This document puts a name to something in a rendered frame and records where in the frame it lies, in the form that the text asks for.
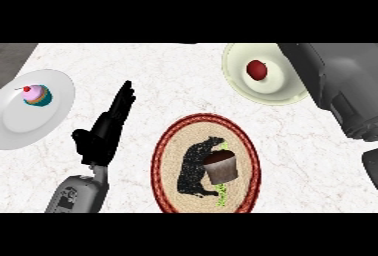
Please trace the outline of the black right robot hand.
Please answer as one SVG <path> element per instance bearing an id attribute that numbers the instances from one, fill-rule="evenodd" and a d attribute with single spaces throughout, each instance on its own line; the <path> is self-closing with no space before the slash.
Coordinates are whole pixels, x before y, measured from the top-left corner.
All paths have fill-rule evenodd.
<path id="1" fill-rule="evenodd" d="M 378 148 L 363 153 L 361 163 L 373 186 L 378 189 Z"/>

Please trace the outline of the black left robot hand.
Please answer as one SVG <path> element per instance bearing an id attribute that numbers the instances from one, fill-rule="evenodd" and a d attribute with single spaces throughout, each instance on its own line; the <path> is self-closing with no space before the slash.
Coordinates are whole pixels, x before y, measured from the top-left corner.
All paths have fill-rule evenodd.
<path id="1" fill-rule="evenodd" d="M 112 161 L 123 122 L 135 100 L 132 93 L 131 82 L 125 81 L 109 110 L 100 114 L 91 130 L 75 129 L 72 132 L 76 153 L 82 156 L 83 165 L 107 166 Z"/>

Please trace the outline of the oval woven placemat red rim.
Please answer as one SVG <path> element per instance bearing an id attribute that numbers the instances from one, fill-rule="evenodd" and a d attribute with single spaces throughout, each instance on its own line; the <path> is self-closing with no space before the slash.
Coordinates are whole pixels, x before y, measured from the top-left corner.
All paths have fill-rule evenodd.
<path id="1" fill-rule="evenodd" d="M 237 178 L 224 184 L 218 196 L 196 197 L 176 192 L 176 178 L 188 147 L 207 137 L 224 139 L 236 155 Z M 178 119 L 162 133 L 150 161 L 150 185 L 163 213 L 247 213 L 259 192 L 261 169 L 252 142 L 240 127 L 222 116 L 199 113 Z"/>

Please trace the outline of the cream bowl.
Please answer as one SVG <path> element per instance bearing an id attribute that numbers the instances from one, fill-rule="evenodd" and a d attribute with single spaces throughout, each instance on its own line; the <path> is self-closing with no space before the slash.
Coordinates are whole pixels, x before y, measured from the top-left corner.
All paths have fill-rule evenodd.
<path id="1" fill-rule="evenodd" d="M 250 61 L 267 68 L 261 80 L 246 72 Z M 250 101 L 280 106 L 296 103 L 308 92 L 275 43 L 230 43 L 222 52 L 221 70 L 234 91 Z"/>

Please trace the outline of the red tomato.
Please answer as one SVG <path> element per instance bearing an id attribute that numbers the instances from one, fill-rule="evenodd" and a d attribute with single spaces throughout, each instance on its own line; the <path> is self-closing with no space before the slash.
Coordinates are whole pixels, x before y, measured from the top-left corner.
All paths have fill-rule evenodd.
<path id="1" fill-rule="evenodd" d="M 267 76 L 265 64 L 258 60 L 252 60 L 246 65 L 246 74 L 255 81 L 262 80 Z"/>

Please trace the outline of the white plate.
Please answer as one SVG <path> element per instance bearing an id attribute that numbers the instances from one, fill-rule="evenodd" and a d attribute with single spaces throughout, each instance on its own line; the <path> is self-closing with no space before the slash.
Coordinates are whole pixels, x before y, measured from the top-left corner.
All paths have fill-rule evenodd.
<path id="1" fill-rule="evenodd" d="M 44 85 L 51 102 L 44 107 L 23 102 L 21 88 Z M 32 71 L 14 78 L 0 89 L 0 150 L 21 148 L 36 142 L 58 126 L 75 99 L 69 76 L 55 70 Z"/>

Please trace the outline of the pink frosted cupcake with cherry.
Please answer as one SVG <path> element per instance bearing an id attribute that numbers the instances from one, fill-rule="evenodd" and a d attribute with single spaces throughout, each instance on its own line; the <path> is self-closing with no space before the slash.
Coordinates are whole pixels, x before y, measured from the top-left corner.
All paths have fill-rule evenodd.
<path id="1" fill-rule="evenodd" d="M 36 107 L 44 107 L 51 102 L 51 93 L 44 85 L 29 85 L 21 88 L 23 102 Z"/>

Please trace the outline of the brown chocolate cupcake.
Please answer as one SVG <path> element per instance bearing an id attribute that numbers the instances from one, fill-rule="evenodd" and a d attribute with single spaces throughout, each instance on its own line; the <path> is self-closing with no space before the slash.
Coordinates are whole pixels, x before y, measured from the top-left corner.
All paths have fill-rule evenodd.
<path id="1" fill-rule="evenodd" d="M 236 155 L 230 150 L 212 151 L 203 159 L 203 168 L 212 185 L 237 178 Z"/>

